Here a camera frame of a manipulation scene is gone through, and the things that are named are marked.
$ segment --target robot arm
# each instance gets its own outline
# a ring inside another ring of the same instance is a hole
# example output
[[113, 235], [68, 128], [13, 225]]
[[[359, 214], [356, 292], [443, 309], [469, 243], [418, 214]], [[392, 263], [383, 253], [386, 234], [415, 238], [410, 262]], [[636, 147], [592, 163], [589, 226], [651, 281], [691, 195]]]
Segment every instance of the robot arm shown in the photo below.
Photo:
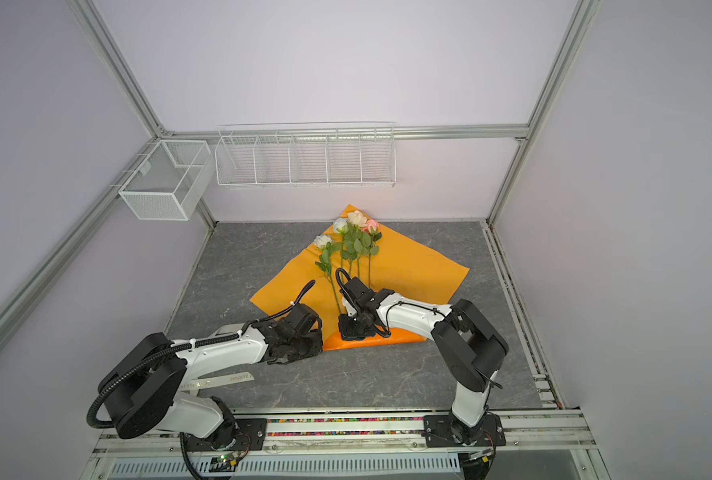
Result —
[[[214, 449], [231, 445], [240, 431], [225, 403], [217, 397], [180, 392], [179, 386], [231, 366], [290, 363], [321, 353], [322, 321], [299, 303], [313, 284], [307, 284], [283, 312], [247, 322], [237, 331], [224, 332], [223, 327], [200, 340], [170, 341], [163, 333], [149, 335], [102, 380], [87, 422], [95, 428], [114, 427], [121, 438], [134, 438], [155, 428], [189, 433]], [[97, 420], [101, 404], [110, 422]]]
[[[390, 336], [401, 328], [436, 342], [450, 373], [457, 380], [450, 411], [450, 433], [464, 445], [474, 444], [484, 433], [486, 400], [494, 378], [508, 353], [508, 343], [473, 303], [432, 305], [411, 300], [392, 290], [375, 293], [359, 278], [338, 269], [335, 278], [343, 293], [345, 308], [338, 326], [343, 340], [367, 336]], [[467, 340], [461, 332], [470, 332]]]
[[[335, 273], [347, 314], [338, 326], [343, 340], [390, 336], [390, 328], [415, 332], [436, 342], [457, 380], [446, 435], [453, 444], [476, 445], [486, 429], [486, 400], [508, 352], [508, 344], [469, 301], [431, 305], [392, 290], [375, 293], [344, 270]], [[100, 395], [87, 413], [95, 428], [115, 427], [119, 437], [134, 438], [152, 429], [185, 432], [213, 449], [230, 446], [242, 435], [220, 398], [200, 398], [178, 390], [182, 382], [245, 363], [289, 363], [322, 352], [322, 321], [300, 303], [241, 329], [226, 327], [205, 339], [168, 340], [163, 333], [146, 337], [102, 380]], [[460, 332], [470, 332], [467, 340]], [[96, 414], [105, 404], [111, 421]]]

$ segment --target orange paper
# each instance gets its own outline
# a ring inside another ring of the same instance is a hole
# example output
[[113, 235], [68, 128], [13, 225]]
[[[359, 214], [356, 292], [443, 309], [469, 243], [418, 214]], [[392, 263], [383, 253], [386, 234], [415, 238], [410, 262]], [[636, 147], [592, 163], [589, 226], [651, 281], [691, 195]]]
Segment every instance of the orange paper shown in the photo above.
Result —
[[[357, 210], [349, 205], [341, 217]], [[401, 235], [390, 228], [380, 225], [379, 231], [383, 237], [376, 243], [380, 253], [372, 257], [371, 288], [375, 292], [381, 288], [394, 290], [401, 295], [421, 302], [443, 305], [450, 301], [457, 287], [463, 283], [468, 274], [468, 268], [458, 265], [436, 250], [421, 245], [418, 242]], [[332, 236], [332, 241], [341, 241], [339, 234], [334, 234], [330, 226], [325, 234]], [[344, 342], [338, 331], [338, 308], [335, 303], [335, 292], [327, 277], [314, 263], [318, 261], [321, 251], [313, 243], [279, 272], [251, 298], [260, 310], [267, 314], [279, 312], [289, 306], [289, 302], [300, 293], [305, 283], [316, 280], [316, 285], [306, 293], [302, 302], [310, 306], [322, 318], [324, 350], [340, 350], [361, 346], [389, 345], [393, 343], [421, 342], [422, 336], [402, 329], [390, 329], [391, 336], [384, 339], [374, 336], [360, 342]], [[334, 269], [340, 266], [340, 255], [332, 255], [332, 276]], [[354, 262], [351, 276], [358, 276], [364, 284], [369, 282], [369, 260], [362, 257], [360, 264]], [[348, 270], [348, 262], [343, 268]], [[342, 301], [337, 283], [338, 302]]]

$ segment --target gray tabletop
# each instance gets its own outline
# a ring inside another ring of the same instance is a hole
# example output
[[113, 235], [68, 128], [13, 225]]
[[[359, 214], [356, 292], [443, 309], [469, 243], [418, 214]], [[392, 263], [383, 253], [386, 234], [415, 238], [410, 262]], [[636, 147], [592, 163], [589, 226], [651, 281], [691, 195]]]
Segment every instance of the gray tabletop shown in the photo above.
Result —
[[[249, 299], [328, 224], [219, 224], [199, 261], [168, 337], [192, 338], [263, 315]], [[491, 408], [540, 408], [541, 402], [494, 264], [477, 222], [397, 222], [391, 229], [470, 272], [452, 297], [473, 302], [510, 345]], [[323, 352], [291, 365], [236, 366], [255, 380], [201, 390], [231, 408], [450, 408], [455, 380], [431, 341]]]

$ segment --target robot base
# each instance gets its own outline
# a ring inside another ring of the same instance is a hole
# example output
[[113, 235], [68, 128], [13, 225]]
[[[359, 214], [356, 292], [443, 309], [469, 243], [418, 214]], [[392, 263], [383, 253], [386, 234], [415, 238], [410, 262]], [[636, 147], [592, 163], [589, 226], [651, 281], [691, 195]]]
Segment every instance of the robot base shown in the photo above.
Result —
[[495, 446], [505, 445], [505, 435], [503, 434], [503, 426], [500, 423], [500, 418], [493, 414], [487, 413], [481, 417], [476, 427], [465, 427], [466, 435], [469, 438], [460, 438], [459, 434], [453, 434], [453, 430], [457, 430], [462, 426], [454, 425], [459, 423], [455, 418], [450, 418], [450, 415], [426, 415], [423, 417], [423, 427], [425, 428], [423, 436], [429, 447], [455, 447], [466, 444], [466, 440], [475, 438], [466, 446], [490, 446], [490, 439], [485, 432], [492, 437]]
[[[252, 440], [249, 444], [250, 450], [262, 450], [265, 441], [265, 427], [268, 426], [266, 418], [236, 418], [238, 429], [234, 431], [236, 441], [226, 450], [246, 450], [247, 437], [240, 435], [245, 433]], [[186, 434], [186, 451], [188, 452], [214, 452], [214, 444], [206, 438], [199, 438]]]

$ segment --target white wire basket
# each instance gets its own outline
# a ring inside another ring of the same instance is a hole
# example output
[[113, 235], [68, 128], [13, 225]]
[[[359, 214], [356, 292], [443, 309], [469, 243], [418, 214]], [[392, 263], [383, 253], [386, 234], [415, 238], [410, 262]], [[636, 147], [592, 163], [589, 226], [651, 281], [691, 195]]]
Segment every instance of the white wire basket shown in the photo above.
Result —
[[159, 140], [119, 194], [140, 220], [188, 220], [215, 173], [203, 140]]
[[218, 127], [217, 182], [226, 188], [394, 185], [393, 125], [343, 125]]

